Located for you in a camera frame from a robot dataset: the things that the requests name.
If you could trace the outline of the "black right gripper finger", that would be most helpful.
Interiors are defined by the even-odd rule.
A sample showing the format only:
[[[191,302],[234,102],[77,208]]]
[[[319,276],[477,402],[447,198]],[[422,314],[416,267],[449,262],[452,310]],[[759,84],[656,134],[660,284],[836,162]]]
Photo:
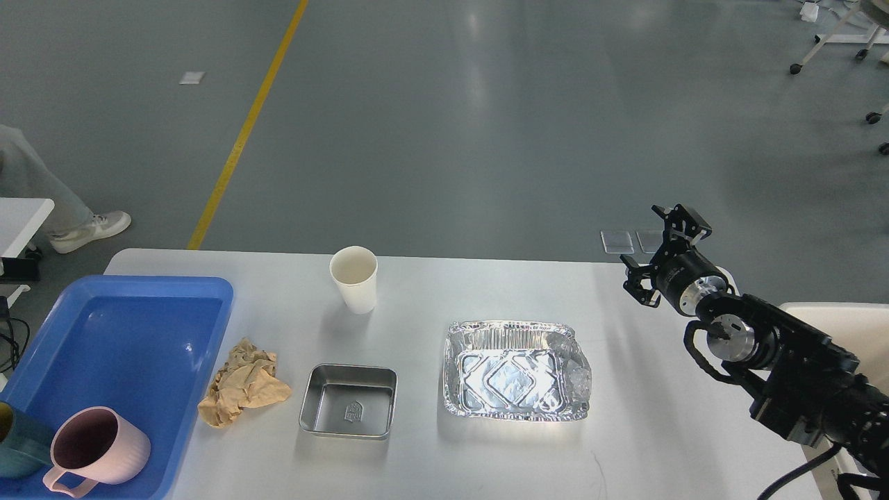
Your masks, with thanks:
[[[653,205],[651,211],[663,220],[663,243],[657,254],[681,254],[695,250],[699,241],[709,238],[713,228],[693,208],[677,203],[673,208]]]
[[[653,283],[660,271],[658,265],[639,265],[631,254],[620,254],[620,262],[626,267],[626,280],[623,288],[638,303],[650,308],[657,308],[660,304],[660,291],[657,285],[645,287],[644,281]]]

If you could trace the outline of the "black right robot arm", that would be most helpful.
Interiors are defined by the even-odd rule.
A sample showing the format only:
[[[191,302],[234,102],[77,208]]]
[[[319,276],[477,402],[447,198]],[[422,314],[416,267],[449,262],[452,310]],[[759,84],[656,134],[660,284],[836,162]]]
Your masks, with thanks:
[[[641,305],[665,299],[689,321],[686,351],[717,382],[737,385],[752,397],[751,418],[787,441],[828,450],[792,469],[760,494],[768,499],[841,450],[864,474],[839,474],[844,499],[856,488],[888,494],[887,395],[858,373],[857,355],[830,335],[752,294],[740,294],[729,278],[699,253],[712,234],[695,209],[653,206],[663,221],[663,240],[648,265],[631,256],[623,288]]]

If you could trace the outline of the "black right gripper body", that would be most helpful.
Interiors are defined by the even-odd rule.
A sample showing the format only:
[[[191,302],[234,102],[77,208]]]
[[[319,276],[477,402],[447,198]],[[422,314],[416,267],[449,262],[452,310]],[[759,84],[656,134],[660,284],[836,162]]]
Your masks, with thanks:
[[[728,292],[729,279],[698,250],[655,253],[653,282],[671,307],[686,317],[695,317],[701,300],[717,292]]]

